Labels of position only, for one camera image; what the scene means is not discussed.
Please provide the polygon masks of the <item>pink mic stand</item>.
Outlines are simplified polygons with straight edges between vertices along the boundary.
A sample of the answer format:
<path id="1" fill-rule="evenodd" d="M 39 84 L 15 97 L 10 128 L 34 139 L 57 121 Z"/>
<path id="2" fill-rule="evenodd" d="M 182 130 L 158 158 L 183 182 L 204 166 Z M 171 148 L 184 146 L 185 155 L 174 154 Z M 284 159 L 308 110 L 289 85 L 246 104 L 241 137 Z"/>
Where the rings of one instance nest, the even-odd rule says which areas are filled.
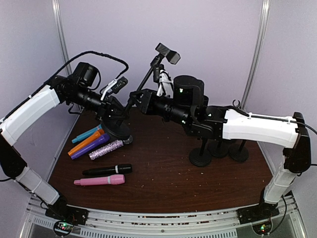
<path id="1" fill-rule="evenodd" d="M 205 167 L 211 163 L 211 154 L 206 150 L 207 139 L 201 138 L 200 148 L 194 148 L 189 153 L 189 161 L 197 167 Z"/>

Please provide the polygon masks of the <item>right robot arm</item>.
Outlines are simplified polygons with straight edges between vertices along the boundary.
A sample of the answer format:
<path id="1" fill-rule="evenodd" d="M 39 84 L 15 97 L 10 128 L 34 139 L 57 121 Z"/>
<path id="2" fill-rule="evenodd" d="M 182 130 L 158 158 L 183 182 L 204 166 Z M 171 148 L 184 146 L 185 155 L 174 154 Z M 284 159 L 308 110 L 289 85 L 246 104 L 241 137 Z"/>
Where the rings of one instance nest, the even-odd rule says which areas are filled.
<path id="1" fill-rule="evenodd" d="M 208 140 L 260 141 L 283 147 L 282 163 L 262 190 L 257 205 L 237 211 L 241 223 L 278 214 L 277 205 L 295 177 L 311 166 L 311 128 L 303 115 L 273 117 L 247 113 L 235 106 L 210 106 L 204 82 L 188 75 L 174 78 L 172 96 L 150 89 L 130 93 L 129 100 L 146 115 L 180 124 L 187 135 Z"/>

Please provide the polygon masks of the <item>black microphone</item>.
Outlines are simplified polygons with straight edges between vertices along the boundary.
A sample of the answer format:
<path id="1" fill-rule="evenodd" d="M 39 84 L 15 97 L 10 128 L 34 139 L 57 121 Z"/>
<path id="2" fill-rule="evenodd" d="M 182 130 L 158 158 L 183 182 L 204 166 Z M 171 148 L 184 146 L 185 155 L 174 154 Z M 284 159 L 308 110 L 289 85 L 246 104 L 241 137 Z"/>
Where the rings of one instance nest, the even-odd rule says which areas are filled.
<path id="1" fill-rule="evenodd" d="M 131 164 L 119 164 L 110 167 L 102 167 L 102 168 L 93 168 L 84 170 L 82 175 L 84 176 L 110 176 L 110 175 L 117 175 L 117 174 L 129 174 L 133 172 L 133 168 Z"/>

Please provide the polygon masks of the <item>black mic stand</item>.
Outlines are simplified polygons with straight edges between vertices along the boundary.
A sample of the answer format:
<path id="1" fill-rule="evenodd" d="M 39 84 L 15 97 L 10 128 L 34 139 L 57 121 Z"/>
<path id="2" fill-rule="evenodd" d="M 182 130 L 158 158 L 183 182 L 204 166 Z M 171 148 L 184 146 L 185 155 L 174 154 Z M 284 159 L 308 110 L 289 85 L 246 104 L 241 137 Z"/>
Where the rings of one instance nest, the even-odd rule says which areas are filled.
<path id="1" fill-rule="evenodd" d="M 181 56 L 178 52 L 171 50 L 163 43 L 158 43 L 155 50 L 158 52 L 158 54 L 151 61 L 150 69 L 137 87 L 136 92 L 139 92 L 143 89 L 151 74 L 153 74 L 154 83 L 159 84 L 160 70 L 164 68 L 161 66 L 161 62 L 163 61 L 163 59 L 167 59 L 167 61 L 173 65 L 177 64 L 181 59 Z M 132 97 L 129 96 L 127 105 L 124 109 L 120 111 L 119 116 L 111 116 L 103 119 L 103 130 L 117 139 L 127 140 L 131 132 L 129 127 L 124 124 L 124 120 L 129 118 L 129 111 L 134 104 L 135 103 L 133 102 Z"/>

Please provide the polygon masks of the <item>pink microphone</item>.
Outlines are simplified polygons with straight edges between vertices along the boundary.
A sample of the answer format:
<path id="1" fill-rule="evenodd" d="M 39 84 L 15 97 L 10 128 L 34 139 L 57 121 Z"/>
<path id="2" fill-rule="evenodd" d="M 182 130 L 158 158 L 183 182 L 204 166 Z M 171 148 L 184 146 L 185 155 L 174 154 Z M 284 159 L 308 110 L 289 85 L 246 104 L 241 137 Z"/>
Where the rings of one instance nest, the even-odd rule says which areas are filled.
<path id="1" fill-rule="evenodd" d="M 79 186 L 94 186 L 94 185 L 120 185 L 125 183 L 124 175 L 111 175 L 98 178 L 83 178 L 74 181 L 75 185 Z"/>

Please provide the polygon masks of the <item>mic stand front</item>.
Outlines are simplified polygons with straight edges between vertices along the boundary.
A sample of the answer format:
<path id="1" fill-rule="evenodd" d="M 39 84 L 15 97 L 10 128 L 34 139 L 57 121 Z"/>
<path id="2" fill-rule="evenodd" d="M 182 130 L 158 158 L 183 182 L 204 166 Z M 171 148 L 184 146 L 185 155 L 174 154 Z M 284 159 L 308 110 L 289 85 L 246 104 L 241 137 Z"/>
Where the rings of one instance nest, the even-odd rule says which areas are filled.
<path id="1" fill-rule="evenodd" d="M 229 146 L 229 156 L 237 162 L 245 162 L 249 158 L 249 151 L 245 147 L 246 140 L 242 140 L 241 144 L 232 144 Z"/>

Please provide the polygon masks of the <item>glitter mic stand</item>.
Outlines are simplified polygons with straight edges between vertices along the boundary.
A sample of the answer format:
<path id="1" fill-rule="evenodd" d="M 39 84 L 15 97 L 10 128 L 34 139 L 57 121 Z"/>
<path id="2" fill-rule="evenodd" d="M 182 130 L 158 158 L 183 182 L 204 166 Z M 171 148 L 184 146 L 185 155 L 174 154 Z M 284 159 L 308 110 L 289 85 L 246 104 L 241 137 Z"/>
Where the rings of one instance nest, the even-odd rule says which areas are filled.
<path id="1" fill-rule="evenodd" d="M 208 103 L 209 103 L 209 98 L 208 98 L 208 96 L 204 95 L 203 96 L 203 105 L 204 105 L 204 107 L 207 107 Z"/>

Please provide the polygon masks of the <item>purple microphone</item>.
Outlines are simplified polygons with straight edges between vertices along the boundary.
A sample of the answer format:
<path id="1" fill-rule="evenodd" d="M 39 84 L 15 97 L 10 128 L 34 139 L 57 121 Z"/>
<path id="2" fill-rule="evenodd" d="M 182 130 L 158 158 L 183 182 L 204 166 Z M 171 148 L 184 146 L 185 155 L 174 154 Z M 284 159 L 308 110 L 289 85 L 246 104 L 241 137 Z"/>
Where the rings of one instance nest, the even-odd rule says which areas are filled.
<path id="1" fill-rule="evenodd" d="M 101 144 L 105 144 L 110 140 L 110 136 L 108 134 L 103 134 L 99 136 L 96 140 L 92 141 L 88 145 L 84 146 L 82 149 L 79 149 L 78 151 L 74 152 L 73 154 L 69 155 L 72 160 L 79 158 L 80 156 L 90 152 L 97 146 Z"/>

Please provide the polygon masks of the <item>blue microphone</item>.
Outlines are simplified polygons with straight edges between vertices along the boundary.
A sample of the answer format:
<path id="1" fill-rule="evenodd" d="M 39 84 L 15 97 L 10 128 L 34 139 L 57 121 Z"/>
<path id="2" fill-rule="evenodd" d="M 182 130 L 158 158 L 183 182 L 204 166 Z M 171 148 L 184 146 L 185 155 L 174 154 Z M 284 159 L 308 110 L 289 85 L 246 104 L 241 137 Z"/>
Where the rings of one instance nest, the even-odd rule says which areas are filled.
<path id="1" fill-rule="evenodd" d="M 99 133 L 97 135 L 93 136 L 96 131 L 99 131 Z M 88 139 L 91 136 L 93 136 L 94 139 L 97 139 L 101 135 L 103 135 L 104 133 L 105 132 L 102 129 L 102 126 L 99 124 L 98 126 L 96 126 L 96 127 L 92 128 L 92 129 L 90 129 L 90 130 L 88 130 L 88 131 L 76 136 L 74 139 L 72 139 L 72 143 L 75 144 L 75 143 L 84 141 L 84 140 Z"/>

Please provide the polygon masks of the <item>orange microphone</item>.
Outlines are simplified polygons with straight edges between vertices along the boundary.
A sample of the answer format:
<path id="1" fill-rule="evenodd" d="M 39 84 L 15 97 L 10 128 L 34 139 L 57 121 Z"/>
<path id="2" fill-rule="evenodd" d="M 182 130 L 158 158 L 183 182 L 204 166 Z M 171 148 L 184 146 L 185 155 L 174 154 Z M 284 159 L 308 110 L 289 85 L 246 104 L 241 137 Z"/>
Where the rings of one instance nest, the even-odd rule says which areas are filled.
<path id="1" fill-rule="evenodd" d="M 98 139 L 101 135 L 105 134 L 103 129 L 98 129 L 95 131 L 92 135 L 90 135 L 88 138 L 84 139 L 82 142 L 80 142 L 78 145 L 73 147 L 69 152 L 68 155 L 72 156 L 75 152 L 83 149 L 85 146 L 90 144 L 91 142 L 95 141 Z"/>

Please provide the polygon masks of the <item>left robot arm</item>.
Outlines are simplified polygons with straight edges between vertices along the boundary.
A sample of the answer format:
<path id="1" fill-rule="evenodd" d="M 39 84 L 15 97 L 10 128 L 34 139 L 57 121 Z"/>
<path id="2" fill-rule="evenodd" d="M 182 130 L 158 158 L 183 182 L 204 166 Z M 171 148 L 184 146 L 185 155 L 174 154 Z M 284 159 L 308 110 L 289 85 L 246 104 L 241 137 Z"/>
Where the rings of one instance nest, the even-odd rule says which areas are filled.
<path id="1" fill-rule="evenodd" d="M 126 119 L 125 107 L 114 97 L 98 94 L 91 88 L 99 70 L 86 62 L 77 64 L 68 77 L 54 74 L 0 122 L 0 166 L 4 174 L 37 196 L 47 207 L 46 215 L 72 222 L 77 213 L 67 199 L 32 170 L 14 145 L 41 116 L 59 104 L 77 104 L 96 113 L 102 128 L 112 136 L 129 138 L 129 129 L 117 121 Z"/>

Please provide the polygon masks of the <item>glitter silver microphone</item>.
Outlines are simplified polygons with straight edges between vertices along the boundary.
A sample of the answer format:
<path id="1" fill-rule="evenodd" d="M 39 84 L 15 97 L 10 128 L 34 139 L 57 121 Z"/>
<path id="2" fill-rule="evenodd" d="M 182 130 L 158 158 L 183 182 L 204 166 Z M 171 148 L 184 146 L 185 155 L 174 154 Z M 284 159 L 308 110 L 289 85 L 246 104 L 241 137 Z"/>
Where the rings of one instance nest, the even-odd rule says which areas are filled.
<path id="1" fill-rule="evenodd" d="M 101 156 L 104 156 L 116 149 L 119 149 L 120 147 L 123 147 L 124 145 L 129 145 L 133 142 L 133 137 L 130 136 L 127 140 L 115 140 L 89 154 L 89 158 L 91 160 L 95 160 Z"/>

